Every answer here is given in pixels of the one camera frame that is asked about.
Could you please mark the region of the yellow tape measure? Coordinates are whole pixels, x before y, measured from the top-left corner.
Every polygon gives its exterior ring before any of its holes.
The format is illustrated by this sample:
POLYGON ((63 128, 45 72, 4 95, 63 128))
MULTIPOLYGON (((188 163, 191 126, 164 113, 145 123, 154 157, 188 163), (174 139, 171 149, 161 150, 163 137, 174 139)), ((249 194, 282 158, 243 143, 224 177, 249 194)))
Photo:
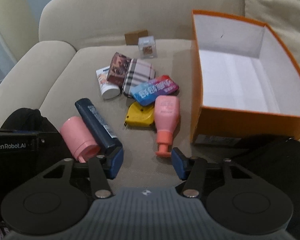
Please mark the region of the yellow tape measure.
POLYGON ((154 104, 142 106, 138 102, 130 105, 125 118, 125 126, 150 127, 154 124, 154 104))

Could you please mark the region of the dark blue shampoo bottle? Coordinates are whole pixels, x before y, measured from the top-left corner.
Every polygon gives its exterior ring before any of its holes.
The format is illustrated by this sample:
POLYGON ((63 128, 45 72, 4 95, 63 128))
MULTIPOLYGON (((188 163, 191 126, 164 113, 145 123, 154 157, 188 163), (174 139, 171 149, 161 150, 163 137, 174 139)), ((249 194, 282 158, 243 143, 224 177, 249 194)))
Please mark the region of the dark blue shampoo bottle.
POLYGON ((107 124, 102 115, 88 98, 75 102, 75 107, 93 138, 101 147, 102 152, 110 154, 117 147, 122 147, 117 135, 107 124))

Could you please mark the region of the brown cube box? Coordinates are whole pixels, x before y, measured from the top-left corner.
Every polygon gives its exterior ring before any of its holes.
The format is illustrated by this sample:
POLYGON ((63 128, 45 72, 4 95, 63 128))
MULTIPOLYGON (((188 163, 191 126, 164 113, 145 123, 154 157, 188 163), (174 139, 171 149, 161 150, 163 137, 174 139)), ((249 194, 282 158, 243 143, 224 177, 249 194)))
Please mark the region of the brown cube box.
POLYGON ((138 45, 139 38, 148 36, 148 30, 142 29, 125 33, 125 42, 128 46, 138 45))

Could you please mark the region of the orange cardboard box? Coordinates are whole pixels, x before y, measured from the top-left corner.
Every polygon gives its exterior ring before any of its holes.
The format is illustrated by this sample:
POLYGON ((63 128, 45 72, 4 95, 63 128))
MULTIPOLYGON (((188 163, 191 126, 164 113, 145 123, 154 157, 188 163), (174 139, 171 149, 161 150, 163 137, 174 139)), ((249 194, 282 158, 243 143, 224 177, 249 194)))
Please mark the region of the orange cardboard box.
POLYGON ((300 67, 263 22, 194 10, 191 142, 272 134, 300 139, 300 67))

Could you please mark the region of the plaid glasses case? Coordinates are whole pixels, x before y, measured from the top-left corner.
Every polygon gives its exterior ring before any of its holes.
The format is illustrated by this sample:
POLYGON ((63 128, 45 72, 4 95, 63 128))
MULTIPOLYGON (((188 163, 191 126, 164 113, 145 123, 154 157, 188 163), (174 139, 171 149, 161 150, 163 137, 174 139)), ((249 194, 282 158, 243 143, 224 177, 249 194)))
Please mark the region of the plaid glasses case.
POLYGON ((123 95, 131 98, 131 90, 133 87, 138 86, 141 83, 148 82, 154 78, 155 69, 151 63, 141 59, 132 59, 123 82, 123 95))

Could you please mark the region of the maroon photo card box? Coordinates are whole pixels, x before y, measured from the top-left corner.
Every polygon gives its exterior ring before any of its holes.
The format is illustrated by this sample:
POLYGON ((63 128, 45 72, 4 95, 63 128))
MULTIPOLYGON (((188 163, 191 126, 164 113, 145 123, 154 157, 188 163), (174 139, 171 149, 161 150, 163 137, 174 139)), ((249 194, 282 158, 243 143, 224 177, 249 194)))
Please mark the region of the maroon photo card box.
POLYGON ((131 58, 116 52, 111 59, 107 81, 122 88, 131 58))

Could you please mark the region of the white Vaseline tube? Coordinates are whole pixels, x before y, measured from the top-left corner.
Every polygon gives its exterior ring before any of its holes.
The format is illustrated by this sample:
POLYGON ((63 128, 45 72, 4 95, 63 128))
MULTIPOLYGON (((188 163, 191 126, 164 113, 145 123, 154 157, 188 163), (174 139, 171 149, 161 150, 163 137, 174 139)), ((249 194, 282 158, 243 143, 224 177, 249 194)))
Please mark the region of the white Vaseline tube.
POLYGON ((109 100, 117 97, 120 94, 119 86, 109 82, 107 80, 109 66, 98 69, 96 71, 96 76, 98 79, 101 96, 104 100, 109 100))

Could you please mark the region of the beige sofa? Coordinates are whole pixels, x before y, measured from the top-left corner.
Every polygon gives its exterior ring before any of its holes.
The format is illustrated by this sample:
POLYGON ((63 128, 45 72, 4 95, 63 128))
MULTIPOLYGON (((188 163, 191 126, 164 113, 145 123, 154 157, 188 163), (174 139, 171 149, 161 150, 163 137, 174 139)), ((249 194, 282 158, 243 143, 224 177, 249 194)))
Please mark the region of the beige sofa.
POLYGON ((225 150, 190 144, 193 9, 245 16, 245 0, 49 0, 37 38, 0 84, 0 127, 26 107, 40 110, 60 128, 77 114, 75 101, 89 98, 125 149, 113 189, 177 185, 170 161, 154 154, 153 131, 123 126, 130 100, 102 100, 96 70, 107 66, 115 52, 138 56, 137 47, 125 44, 124 34, 147 29, 157 40, 158 57, 152 60, 157 72, 180 85, 181 127, 175 146, 187 155, 221 158, 225 150))

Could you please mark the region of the clear plastic cube box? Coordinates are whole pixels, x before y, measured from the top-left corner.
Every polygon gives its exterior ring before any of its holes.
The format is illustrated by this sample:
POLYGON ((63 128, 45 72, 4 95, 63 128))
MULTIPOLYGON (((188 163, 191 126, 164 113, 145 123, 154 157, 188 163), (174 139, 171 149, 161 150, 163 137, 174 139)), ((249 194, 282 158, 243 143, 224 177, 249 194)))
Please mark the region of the clear plastic cube box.
POLYGON ((140 56, 143 59, 157 57, 157 46, 154 36, 140 37, 138 40, 140 56))

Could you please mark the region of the pink cylindrical cup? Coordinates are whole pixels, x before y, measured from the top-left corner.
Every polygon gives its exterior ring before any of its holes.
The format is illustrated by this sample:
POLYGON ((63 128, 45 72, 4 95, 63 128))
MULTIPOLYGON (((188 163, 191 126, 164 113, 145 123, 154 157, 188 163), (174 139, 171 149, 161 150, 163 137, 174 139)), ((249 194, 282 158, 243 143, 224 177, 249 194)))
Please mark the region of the pink cylindrical cup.
POLYGON ((72 156, 80 163, 97 156, 101 149, 80 116, 66 120, 60 134, 72 156))

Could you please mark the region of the blue red snack packet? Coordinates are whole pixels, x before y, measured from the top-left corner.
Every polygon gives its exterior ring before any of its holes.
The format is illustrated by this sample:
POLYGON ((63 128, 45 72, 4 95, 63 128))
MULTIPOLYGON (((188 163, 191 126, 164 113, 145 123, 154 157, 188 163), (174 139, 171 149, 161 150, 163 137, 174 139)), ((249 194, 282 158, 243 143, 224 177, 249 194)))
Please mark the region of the blue red snack packet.
POLYGON ((133 87, 130 92, 132 97, 142 106, 152 104, 160 95, 170 95, 179 89, 168 75, 162 75, 133 87))

